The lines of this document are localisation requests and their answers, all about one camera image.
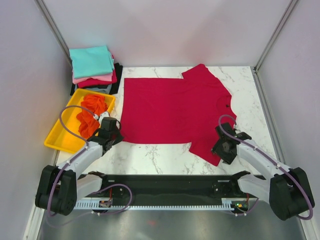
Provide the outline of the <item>yellow plastic tray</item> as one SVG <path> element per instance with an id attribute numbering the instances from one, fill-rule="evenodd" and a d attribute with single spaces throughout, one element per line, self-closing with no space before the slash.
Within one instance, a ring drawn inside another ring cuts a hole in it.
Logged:
<path id="1" fill-rule="evenodd" d="M 82 109 L 87 110 L 81 106 L 81 102 L 88 94 L 104 96 L 105 102 L 108 105 L 106 112 L 112 112 L 116 102 L 115 96 L 87 89 L 77 89 L 66 105 L 67 109 L 62 112 L 61 116 L 58 118 L 52 130 L 46 137 L 44 141 L 45 146 L 73 154 L 84 146 L 84 139 L 86 138 L 83 138 L 78 131 L 80 122 L 77 120 L 77 114 L 79 114 Z"/>

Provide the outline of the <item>crimson red t-shirt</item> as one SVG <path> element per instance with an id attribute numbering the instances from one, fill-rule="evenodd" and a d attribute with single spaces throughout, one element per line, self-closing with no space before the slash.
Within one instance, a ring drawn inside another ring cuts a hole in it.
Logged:
<path id="1" fill-rule="evenodd" d="M 189 152 L 217 166 L 212 153 L 220 116 L 236 119 L 232 95 L 204 64 L 182 78 L 125 78 L 121 134 L 133 144 L 186 144 Z"/>

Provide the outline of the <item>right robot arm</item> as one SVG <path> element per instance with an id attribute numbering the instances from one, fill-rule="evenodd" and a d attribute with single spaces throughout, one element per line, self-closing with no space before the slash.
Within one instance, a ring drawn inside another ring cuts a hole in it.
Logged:
<path id="1" fill-rule="evenodd" d="M 218 140 L 212 152 L 227 164 L 239 157 L 252 165 L 263 178 L 248 171 L 231 176 L 234 194 L 249 194 L 269 204 L 280 220 L 298 217 L 311 220 L 314 216 L 314 197 L 306 172 L 300 167 L 291 168 L 273 159 L 245 132 L 236 133 L 226 122 L 215 131 Z"/>

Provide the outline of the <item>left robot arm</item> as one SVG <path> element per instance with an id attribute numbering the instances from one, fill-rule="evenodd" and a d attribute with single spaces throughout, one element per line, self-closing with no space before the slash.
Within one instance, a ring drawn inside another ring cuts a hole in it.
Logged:
<path id="1" fill-rule="evenodd" d="M 100 127 L 78 152 L 59 165 L 47 165 L 41 172 L 35 206 L 67 216 L 78 200 L 98 192 L 103 183 L 102 177 L 97 173 L 81 175 L 123 140 L 120 130 L 120 122 L 116 118 L 104 117 Z"/>

